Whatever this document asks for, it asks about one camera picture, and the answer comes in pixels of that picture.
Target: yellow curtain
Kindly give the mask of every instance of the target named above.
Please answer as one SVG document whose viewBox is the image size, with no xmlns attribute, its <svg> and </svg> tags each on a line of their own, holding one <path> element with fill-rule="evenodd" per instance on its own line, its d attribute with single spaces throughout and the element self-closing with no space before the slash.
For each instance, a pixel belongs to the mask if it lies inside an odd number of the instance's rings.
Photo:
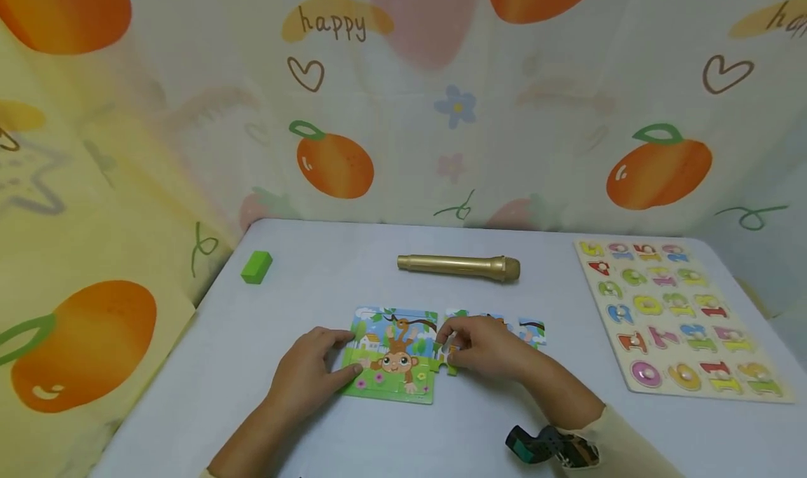
<svg viewBox="0 0 807 478">
<path fill-rule="evenodd" d="M 0 476 L 85 476 L 237 240 L 143 121 L 131 14 L 0 0 Z"/>
</svg>

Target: white table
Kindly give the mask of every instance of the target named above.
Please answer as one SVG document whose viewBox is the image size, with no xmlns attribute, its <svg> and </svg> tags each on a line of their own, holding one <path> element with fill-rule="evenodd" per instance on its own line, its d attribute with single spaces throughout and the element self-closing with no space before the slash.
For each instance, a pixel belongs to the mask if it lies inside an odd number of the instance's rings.
<svg viewBox="0 0 807 478">
<path fill-rule="evenodd" d="M 628 392 L 564 233 L 264 219 L 241 241 L 171 354 L 92 474 L 196 478 L 265 395 L 275 365 L 314 325 L 350 326 L 357 305 L 536 317 L 546 351 L 611 403 L 687 477 L 803 476 L 807 404 L 762 404 Z M 704 243 L 687 240 L 800 400 L 807 375 Z M 254 250 L 275 258 L 262 285 L 240 270 Z M 521 260 L 521 279 L 398 271 L 398 254 Z M 536 477 L 504 438 L 543 420 L 519 389 L 460 373 L 435 379 L 434 404 L 335 399 L 287 458 L 283 478 Z"/>
</svg>

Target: gold toy microphone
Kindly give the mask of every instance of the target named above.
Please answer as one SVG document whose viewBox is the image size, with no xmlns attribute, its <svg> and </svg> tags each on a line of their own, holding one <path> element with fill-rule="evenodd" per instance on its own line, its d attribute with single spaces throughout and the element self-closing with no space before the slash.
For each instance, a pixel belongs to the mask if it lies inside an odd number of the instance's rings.
<svg viewBox="0 0 807 478">
<path fill-rule="evenodd" d="M 521 275 L 518 259 L 500 255 L 495 258 L 455 258 L 445 255 L 399 255 L 398 267 L 406 271 L 426 271 L 448 275 L 483 276 L 511 282 Z"/>
</svg>

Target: wooden number puzzle board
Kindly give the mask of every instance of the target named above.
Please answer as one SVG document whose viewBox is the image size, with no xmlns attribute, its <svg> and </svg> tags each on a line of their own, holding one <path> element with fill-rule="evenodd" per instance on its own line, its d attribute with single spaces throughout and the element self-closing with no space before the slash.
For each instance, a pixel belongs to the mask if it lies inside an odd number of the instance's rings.
<svg viewBox="0 0 807 478">
<path fill-rule="evenodd" d="M 684 243 L 574 241 L 628 389 L 793 403 Z"/>
</svg>

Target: puzzle piece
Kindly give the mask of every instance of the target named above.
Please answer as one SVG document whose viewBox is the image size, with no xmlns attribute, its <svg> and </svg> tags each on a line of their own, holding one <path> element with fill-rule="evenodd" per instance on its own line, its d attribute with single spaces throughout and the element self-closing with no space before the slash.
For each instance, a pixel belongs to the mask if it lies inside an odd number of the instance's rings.
<svg viewBox="0 0 807 478">
<path fill-rule="evenodd" d="M 437 318 L 435 312 L 420 310 L 357 308 L 351 325 L 356 336 L 345 349 L 342 366 L 358 362 L 365 369 L 343 393 L 431 404 Z"/>
<path fill-rule="evenodd" d="M 540 345 L 546 345 L 546 326 L 541 320 L 519 317 L 518 318 L 518 336 L 523 341 L 538 349 Z"/>
<path fill-rule="evenodd" d="M 451 317 L 476 317 L 476 315 L 488 315 L 488 317 L 492 317 L 496 320 L 499 320 L 506 328 L 523 341 L 526 341 L 530 344 L 533 348 L 537 349 L 539 345 L 546 345 L 546 328 L 544 323 L 541 320 L 534 319 L 531 317 L 520 317 L 517 320 L 512 320 L 508 317 L 505 317 L 501 313 L 489 313 L 489 312 L 479 312 L 479 313 L 469 313 L 467 310 L 458 310 L 458 309 L 448 309 L 446 310 L 446 318 Z M 457 346 L 450 345 L 449 354 L 455 350 L 459 350 Z M 438 372 L 440 371 L 440 366 L 445 364 L 449 368 L 449 375 L 456 376 L 457 375 L 457 368 L 452 367 L 449 363 L 446 362 L 447 355 L 444 354 L 441 350 L 439 356 L 435 357 L 435 360 L 432 361 L 431 364 L 431 371 Z"/>
</svg>

